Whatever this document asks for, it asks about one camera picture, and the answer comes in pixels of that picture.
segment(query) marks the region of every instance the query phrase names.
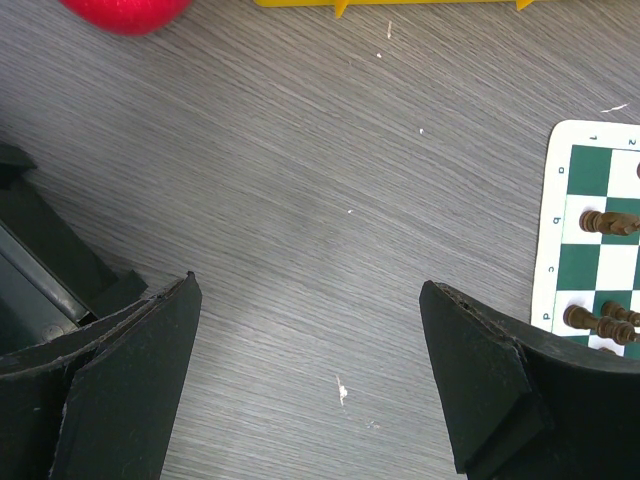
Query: yellow tray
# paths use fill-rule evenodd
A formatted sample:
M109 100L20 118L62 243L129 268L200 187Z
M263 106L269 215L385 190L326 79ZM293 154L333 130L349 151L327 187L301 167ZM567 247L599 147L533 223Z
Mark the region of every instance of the yellow tray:
M261 7L319 7L334 5L336 17L340 18L347 5L381 5L389 3L476 3L476 2L504 2L505 0L255 0ZM533 0L516 0L518 10L526 7Z

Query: brown chess piece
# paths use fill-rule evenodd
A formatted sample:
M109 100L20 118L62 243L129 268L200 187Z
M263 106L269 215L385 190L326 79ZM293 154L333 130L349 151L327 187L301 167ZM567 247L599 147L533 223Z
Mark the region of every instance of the brown chess piece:
M573 328L595 330L600 338L610 338L618 345L628 345L638 338L633 325L612 317L597 318L589 310L570 305L564 311L564 323Z
M640 230L640 217L632 213L588 210L580 216L580 228L585 232L627 236Z
M603 317L613 317L616 320L629 322L634 327L640 327L640 313L627 310L617 302L606 302L602 306L600 314Z

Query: chessboard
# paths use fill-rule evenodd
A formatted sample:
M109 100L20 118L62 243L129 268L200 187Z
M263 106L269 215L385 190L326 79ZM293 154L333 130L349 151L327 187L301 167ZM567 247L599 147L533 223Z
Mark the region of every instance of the chessboard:
M563 320L571 305L595 317L602 316L607 302L640 312L640 234L586 231L581 225L585 212L640 215L640 126L570 120L554 128L531 304L531 324L538 328L591 348L640 358L639 343L619 345Z

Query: white speck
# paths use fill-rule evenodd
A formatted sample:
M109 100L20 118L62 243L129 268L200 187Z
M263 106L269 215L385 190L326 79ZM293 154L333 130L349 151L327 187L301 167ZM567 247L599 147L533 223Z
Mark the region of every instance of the white speck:
M629 104L625 103L624 105L620 105L619 107L613 107L610 108L609 110L600 110L600 113L610 113L610 112L615 112L616 110L622 110L625 107L628 107Z
M336 375L336 380L338 381L338 393L340 393L340 405L344 407L344 398L347 396L347 389L340 383L340 377Z

